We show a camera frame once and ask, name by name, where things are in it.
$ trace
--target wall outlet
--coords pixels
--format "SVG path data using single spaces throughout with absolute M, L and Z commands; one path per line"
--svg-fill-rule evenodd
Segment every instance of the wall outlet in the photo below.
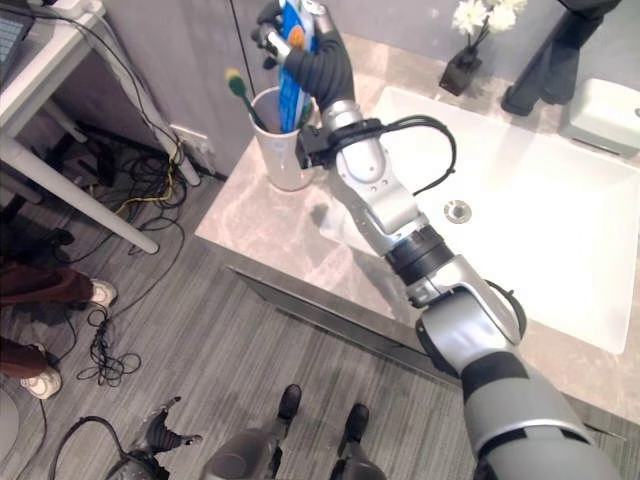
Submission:
M 213 175 L 216 173 L 213 161 L 215 157 L 215 149 L 213 144 L 204 133 L 196 132 L 190 128 L 181 125 L 170 125 L 182 142 L 189 147 L 189 151 L 200 165 L 205 167 Z

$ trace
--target white flower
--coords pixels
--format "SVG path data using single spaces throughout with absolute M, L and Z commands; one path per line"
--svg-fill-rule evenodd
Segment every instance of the white flower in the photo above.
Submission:
M 451 26 L 457 28 L 463 35 L 473 35 L 475 27 L 482 26 L 486 16 L 487 9 L 480 0 L 467 0 L 458 4 L 458 8 L 453 13 Z
M 516 23 L 516 14 L 506 5 L 496 5 L 489 13 L 489 31 L 491 33 L 504 32 Z
M 509 7 L 515 13 L 520 13 L 524 10 L 524 7 L 527 5 L 527 0 L 487 0 L 490 5 L 504 5 L 505 7 Z

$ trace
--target gray wall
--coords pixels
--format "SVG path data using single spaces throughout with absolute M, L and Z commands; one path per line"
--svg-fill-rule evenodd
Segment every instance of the gray wall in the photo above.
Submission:
M 249 33 L 264 0 L 233 0 L 249 70 L 257 91 L 275 84 L 261 68 L 262 52 Z M 454 0 L 326 0 L 346 33 L 441 60 L 464 39 L 451 29 Z M 216 168 L 229 174 L 251 138 L 240 101 L 227 90 L 224 71 L 246 75 L 229 0 L 105 0 L 109 21 L 171 123 L 206 133 L 217 149 Z M 529 0 L 515 29 L 481 47 L 485 74 L 515 79 L 560 17 L 557 0 Z M 580 77 L 600 77 L 640 89 L 640 1 L 622 0 L 583 49 Z M 89 57 L 59 92 L 79 118 L 151 142 L 115 81 Z

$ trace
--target marble countertop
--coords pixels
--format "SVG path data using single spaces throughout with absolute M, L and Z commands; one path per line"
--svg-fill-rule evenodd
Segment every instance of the marble countertop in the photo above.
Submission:
M 502 111 L 508 82 L 479 77 L 460 97 L 438 88 L 442 62 L 387 45 L 344 36 L 353 63 L 356 98 L 365 115 L 389 85 L 501 119 L 540 134 L 555 135 L 561 109 L 539 102 L 531 115 Z M 638 157 L 627 163 L 640 165 Z M 404 287 L 387 264 L 320 235 L 330 204 L 325 173 L 305 189 L 286 193 L 266 176 L 254 139 L 216 198 L 196 234 L 233 252 L 380 313 L 411 328 L 418 318 Z M 640 282 L 636 264 L 633 307 L 625 351 L 614 355 L 544 325 L 530 322 L 524 357 L 566 394 L 640 423 Z

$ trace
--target white sneaker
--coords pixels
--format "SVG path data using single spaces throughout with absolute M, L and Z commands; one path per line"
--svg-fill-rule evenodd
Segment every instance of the white sneaker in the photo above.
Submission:
M 46 357 L 47 353 L 42 344 L 36 343 L 34 344 L 34 347 L 36 347 L 40 353 Z M 60 387 L 62 387 L 62 378 L 55 368 L 47 366 L 46 370 L 40 375 L 21 379 L 20 385 L 26 388 L 34 397 L 39 398 L 40 400 L 46 400 L 60 391 Z
M 97 278 L 92 278 L 91 283 L 93 284 L 93 297 L 89 301 L 102 305 L 104 308 L 109 307 L 118 296 L 116 288 L 109 282 Z

